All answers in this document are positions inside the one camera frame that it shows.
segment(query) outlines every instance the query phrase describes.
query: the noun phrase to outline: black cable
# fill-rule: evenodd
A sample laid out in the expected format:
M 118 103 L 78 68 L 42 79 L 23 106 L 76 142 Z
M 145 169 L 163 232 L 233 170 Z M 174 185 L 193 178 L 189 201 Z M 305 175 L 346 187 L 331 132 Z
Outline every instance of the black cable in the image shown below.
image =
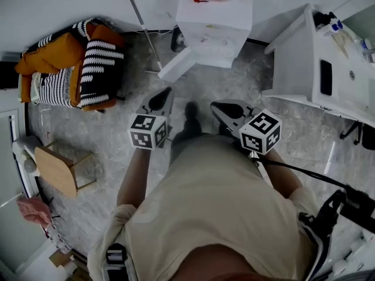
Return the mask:
M 315 172 L 312 172 L 312 171 L 309 171 L 309 170 L 305 170 L 305 169 L 300 169 L 299 167 L 295 167 L 295 166 L 291 166 L 291 165 L 287 165 L 286 163 L 282 163 L 282 162 L 275 162 L 273 160 L 268 160 L 268 159 L 259 159 L 259 158 L 252 158 L 252 160 L 255 160 L 257 162 L 261 162 L 261 163 L 266 163 L 268 165 L 276 165 L 276 166 L 285 166 L 285 167 L 288 167 L 289 169 L 293 169 L 293 170 L 297 170 L 297 171 L 300 171 L 300 172 L 303 172 L 304 174 L 310 176 L 310 177 L 313 177 L 315 179 L 318 179 L 318 180 L 322 180 L 322 181 L 325 181 L 327 183 L 330 183 L 330 184 L 333 184 L 333 185 L 336 185 L 338 187 L 341 187 L 343 189 L 347 189 L 348 186 L 341 183 L 341 182 L 338 182 L 336 181 L 335 179 L 332 179 L 330 177 L 327 177 L 325 175 L 322 175 L 322 174 L 318 174 L 318 173 L 315 173 Z

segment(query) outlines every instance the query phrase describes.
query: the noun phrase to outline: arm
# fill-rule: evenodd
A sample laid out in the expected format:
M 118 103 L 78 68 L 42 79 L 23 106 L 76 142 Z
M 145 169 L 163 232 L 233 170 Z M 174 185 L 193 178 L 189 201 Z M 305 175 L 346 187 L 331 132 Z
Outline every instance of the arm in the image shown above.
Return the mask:
M 274 149 L 264 156 L 260 155 L 260 158 L 285 163 Z M 266 163 L 263 165 L 272 185 L 284 198 L 289 198 L 296 189 L 303 187 L 301 181 L 299 181 L 291 169 L 283 166 L 268 165 Z
M 124 181 L 118 191 L 117 206 L 130 204 L 138 208 L 145 199 L 150 155 L 150 150 L 135 150 Z

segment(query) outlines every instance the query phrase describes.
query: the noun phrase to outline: shoe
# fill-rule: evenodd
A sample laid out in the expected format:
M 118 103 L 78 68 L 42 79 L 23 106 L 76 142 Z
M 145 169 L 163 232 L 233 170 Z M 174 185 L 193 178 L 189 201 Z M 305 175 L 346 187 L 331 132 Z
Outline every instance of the shoe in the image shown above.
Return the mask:
M 190 101 L 185 107 L 185 117 L 186 120 L 196 119 L 198 116 L 198 104 L 197 102 Z

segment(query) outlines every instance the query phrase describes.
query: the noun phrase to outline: gray tile floor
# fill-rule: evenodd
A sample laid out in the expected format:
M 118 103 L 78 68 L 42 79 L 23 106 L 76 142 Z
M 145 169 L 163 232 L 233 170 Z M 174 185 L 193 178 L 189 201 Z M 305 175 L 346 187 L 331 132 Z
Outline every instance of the gray tile floor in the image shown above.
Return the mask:
M 105 114 L 49 105 L 29 107 L 30 128 L 44 144 L 57 139 L 60 143 L 55 149 L 73 159 L 88 151 L 95 154 L 78 170 L 77 182 L 81 185 L 96 179 L 97 183 L 84 189 L 75 200 L 42 181 L 46 194 L 54 197 L 53 213 L 61 216 L 54 223 L 68 244 L 82 253 L 88 252 L 115 207 L 117 190 L 133 153 L 127 134 L 129 116 L 147 94 L 168 85 L 156 75 L 144 72 L 146 68 L 156 69 L 145 37 L 130 39 L 134 46 L 127 55 L 122 87 L 122 93 L 126 95 L 124 102 L 119 102 Z M 170 35 L 154 36 L 153 40 L 162 61 L 167 63 L 173 57 L 169 49 Z M 195 65 L 184 78 L 174 83 L 170 137 L 182 129 L 183 109 L 188 101 L 199 103 L 203 131 L 217 132 L 218 124 L 210 113 L 210 102 L 224 98 L 242 99 L 253 106 L 266 107 L 282 119 L 282 139 L 276 150 L 287 163 L 326 173 L 375 197 L 372 178 L 375 175 L 374 153 L 353 145 L 354 134 L 346 140 L 339 139 L 340 132 L 351 124 L 350 121 L 325 114 L 320 109 L 261 97 L 261 90 L 272 86 L 273 75 L 273 58 L 264 55 L 263 50 L 262 46 L 246 43 L 232 69 Z M 169 148 L 167 142 L 164 149 L 152 153 L 148 193 L 168 169 Z M 314 190 L 320 205 L 336 190 L 329 184 L 303 174 L 297 175 Z M 330 257 L 334 260 L 347 254 L 359 232 L 358 226 L 340 218 L 334 231 Z

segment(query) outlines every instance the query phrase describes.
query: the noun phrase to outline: beige t-shirt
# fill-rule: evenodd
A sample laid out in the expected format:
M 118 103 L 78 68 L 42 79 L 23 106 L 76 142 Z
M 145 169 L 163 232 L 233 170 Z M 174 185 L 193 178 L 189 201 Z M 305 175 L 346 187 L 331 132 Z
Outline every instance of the beige t-shirt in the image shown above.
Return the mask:
M 88 268 L 101 281 L 105 252 L 119 242 L 139 281 L 164 281 L 195 248 L 220 244 L 264 276 L 302 280 L 316 252 L 300 229 L 300 211 L 318 213 L 307 188 L 285 199 L 247 157 L 218 137 L 202 136 L 172 163 L 139 209 L 116 208 L 89 253 Z

